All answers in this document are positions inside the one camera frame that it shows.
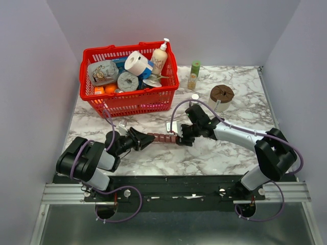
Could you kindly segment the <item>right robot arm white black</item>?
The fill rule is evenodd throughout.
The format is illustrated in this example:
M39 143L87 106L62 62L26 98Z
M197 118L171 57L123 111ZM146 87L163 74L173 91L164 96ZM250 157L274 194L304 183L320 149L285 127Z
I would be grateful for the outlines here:
M272 128L269 131L254 131L231 125L229 122L209 118L203 109L194 104L186 109L190 125L170 122L167 130L174 133L178 145L192 146L195 138L204 137L227 141L242 146L256 154L258 165L245 173L233 187L236 196L246 200L254 190L269 182L279 181L297 160L283 133Z

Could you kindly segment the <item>white pill bottle blue label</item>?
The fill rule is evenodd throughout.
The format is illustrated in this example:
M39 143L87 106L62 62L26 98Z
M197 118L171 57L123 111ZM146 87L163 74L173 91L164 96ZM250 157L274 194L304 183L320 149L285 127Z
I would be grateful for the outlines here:
M199 100L199 95L194 93L191 96L191 100L189 101L189 107L193 106L194 104L198 104L196 100Z

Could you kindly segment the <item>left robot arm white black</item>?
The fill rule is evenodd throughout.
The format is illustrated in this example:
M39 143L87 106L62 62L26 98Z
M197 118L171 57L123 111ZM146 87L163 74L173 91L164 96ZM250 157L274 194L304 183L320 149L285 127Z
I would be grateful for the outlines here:
M107 202L113 197L113 189L109 186L112 181L101 171L115 172L121 154L130 150L141 151L154 140L155 136L133 127L125 135L108 132L104 143L76 137L57 160L56 172L95 188L96 196Z

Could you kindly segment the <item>dark red weekly pill organizer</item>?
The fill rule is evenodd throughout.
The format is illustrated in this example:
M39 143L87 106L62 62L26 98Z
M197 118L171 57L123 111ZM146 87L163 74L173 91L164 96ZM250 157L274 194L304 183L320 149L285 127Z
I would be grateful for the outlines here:
M176 143L176 136L174 135L158 133L148 133L148 135L154 136L154 142Z

